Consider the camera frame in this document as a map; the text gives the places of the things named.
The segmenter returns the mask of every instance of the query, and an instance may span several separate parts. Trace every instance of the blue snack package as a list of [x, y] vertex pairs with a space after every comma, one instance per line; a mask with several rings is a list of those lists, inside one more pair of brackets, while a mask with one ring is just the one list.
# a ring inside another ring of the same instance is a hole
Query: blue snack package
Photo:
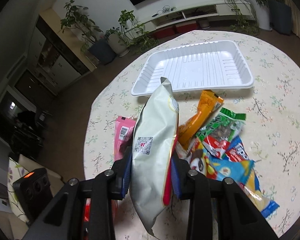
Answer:
[[[232, 140], [223, 157], [230, 162], [241, 162], [249, 159], [239, 136]], [[253, 169], [249, 175], [242, 176], [239, 186], [258, 208], [264, 218], [268, 217], [279, 207], [274, 200], [265, 197], [261, 193], [259, 180]]]
[[221, 160], [210, 155], [210, 164], [217, 171], [216, 180], [223, 180], [226, 177], [232, 178], [235, 182], [247, 182], [254, 161], [231, 162]]

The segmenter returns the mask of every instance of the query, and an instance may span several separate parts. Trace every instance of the floral cushion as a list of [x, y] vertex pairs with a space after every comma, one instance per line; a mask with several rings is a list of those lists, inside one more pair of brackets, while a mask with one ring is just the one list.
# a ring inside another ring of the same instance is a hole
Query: floral cushion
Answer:
[[20, 218], [23, 222], [28, 222], [28, 218], [23, 211], [19, 200], [14, 192], [12, 184], [29, 173], [24, 167], [22, 167], [19, 163], [16, 163], [14, 160], [9, 158], [9, 170], [8, 170], [8, 195], [9, 195], [9, 202], [11, 206], [12, 212]]

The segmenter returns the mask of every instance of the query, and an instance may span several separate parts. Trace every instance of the pink snack package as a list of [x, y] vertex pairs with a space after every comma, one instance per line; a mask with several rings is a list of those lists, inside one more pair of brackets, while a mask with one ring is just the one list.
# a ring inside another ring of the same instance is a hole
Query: pink snack package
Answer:
[[114, 161], [123, 158], [126, 148], [126, 143], [129, 141], [133, 134], [136, 121], [126, 117], [119, 116], [115, 120], [114, 128]]

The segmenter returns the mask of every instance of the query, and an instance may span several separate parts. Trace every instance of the barcode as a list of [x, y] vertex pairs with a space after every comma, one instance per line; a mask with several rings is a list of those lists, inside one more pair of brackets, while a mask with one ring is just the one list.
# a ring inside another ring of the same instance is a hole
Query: barcode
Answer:
[[125, 127], [125, 126], [121, 127], [120, 135], [119, 135], [119, 140], [124, 140], [125, 139], [125, 137], [126, 137], [126, 135], [128, 133], [128, 130], [129, 130], [128, 127]]

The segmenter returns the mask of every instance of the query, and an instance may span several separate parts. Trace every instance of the orange light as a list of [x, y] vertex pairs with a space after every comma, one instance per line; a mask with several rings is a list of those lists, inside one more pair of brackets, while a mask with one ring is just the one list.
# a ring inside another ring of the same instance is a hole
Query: orange light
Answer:
[[32, 174], [34, 174], [34, 172], [30, 172], [28, 173], [26, 176], [24, 176], [23, 178], [26, 179], [26, 178], [29, 178]]

